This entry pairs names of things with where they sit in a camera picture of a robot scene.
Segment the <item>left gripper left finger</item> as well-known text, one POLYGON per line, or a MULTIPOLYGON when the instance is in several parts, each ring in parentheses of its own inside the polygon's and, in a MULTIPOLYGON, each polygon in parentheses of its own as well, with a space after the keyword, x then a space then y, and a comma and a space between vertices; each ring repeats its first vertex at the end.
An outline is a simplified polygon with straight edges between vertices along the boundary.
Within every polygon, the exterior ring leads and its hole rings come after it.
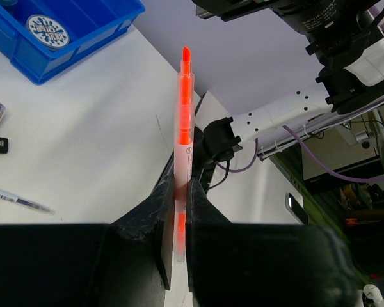
POLYGON ((111 224, 0 225, 0 306, 163 306, 174 179, 111 224))

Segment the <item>thin grey pen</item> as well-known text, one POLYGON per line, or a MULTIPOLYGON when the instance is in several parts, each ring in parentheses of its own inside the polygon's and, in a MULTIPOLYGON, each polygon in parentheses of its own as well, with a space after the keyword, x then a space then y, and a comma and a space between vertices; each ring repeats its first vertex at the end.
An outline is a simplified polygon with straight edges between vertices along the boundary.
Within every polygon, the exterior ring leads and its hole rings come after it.
POLYGON ((0 199, 4 201, 8 201, 11 203, 16 203, 18 205, 30 208, 32 210, 36 210, 39 212, 45 212, 47 214, 54 214, 54 211, 50 209, 49 207, 46 207, 44 205, 41 205, 37 202, 27 200, 25 198, 21 198, 20 196, 17 196, 15 194, 3 191, 0 189, 0 199))

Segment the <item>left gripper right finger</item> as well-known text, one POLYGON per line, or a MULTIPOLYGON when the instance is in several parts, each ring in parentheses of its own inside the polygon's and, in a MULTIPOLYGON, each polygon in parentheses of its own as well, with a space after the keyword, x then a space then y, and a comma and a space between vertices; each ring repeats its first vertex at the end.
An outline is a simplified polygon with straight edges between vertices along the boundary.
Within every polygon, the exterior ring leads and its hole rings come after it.
POLYGON ((237 224, 188 187, 186 261, 195 306, 354 306, 349 250, 330 228, 237 224))

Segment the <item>blue plastic sorting bin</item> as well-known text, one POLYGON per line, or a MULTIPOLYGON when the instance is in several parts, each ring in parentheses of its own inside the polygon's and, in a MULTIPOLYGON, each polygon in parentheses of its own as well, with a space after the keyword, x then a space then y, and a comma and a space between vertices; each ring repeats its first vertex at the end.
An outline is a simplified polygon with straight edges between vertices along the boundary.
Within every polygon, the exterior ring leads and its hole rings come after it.
POLYGON ((0 1, 0 53, 40 85, 123 36, 144 11, 141 1, 0 1))

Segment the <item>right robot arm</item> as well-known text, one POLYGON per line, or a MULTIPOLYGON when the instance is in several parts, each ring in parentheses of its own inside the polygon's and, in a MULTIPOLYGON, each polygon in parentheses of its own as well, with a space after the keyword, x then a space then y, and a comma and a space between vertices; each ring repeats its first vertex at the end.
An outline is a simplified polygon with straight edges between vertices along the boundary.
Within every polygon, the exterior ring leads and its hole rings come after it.
POLYGON ((239 115, 209 123, 195 139, 193 173, 230 161, 257 140, 263 157, 299 138, 384 104, 384 7, 375 1, 196 1, 201 19, 228 22, 271 10, 308 40, 322 68, 308 86, 239 115))

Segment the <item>orange clear pen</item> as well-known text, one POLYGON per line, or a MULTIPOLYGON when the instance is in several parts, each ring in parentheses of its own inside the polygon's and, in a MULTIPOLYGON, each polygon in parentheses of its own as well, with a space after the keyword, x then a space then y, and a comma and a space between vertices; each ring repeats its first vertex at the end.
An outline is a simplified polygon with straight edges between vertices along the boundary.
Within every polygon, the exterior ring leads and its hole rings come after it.
POLYGON ((174 257, 178 262, 186 257, 186 203, 188 184, 192 176, 195 130, 195 76, 192 73, 191 51, 183 47, 177 79, 177 99, 174 110, 175 229, 174 257))

